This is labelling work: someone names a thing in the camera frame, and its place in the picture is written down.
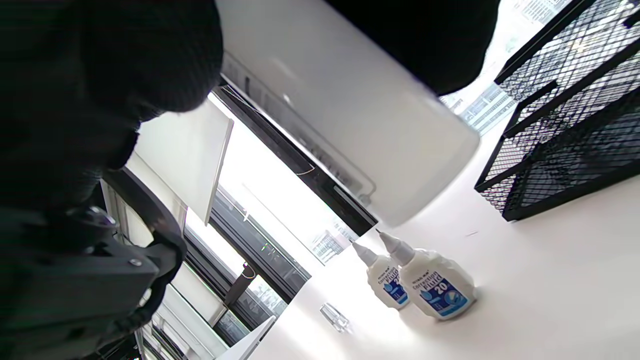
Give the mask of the person's right hand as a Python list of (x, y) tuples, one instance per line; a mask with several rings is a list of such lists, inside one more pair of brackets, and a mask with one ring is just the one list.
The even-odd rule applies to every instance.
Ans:
[[(498, 0), (329, 0), (437, 96), (479, 75)], [(213, 0), (3, 0), (1, 206), (85, 204), (144, 122), (189, 112), (221, 80)]]

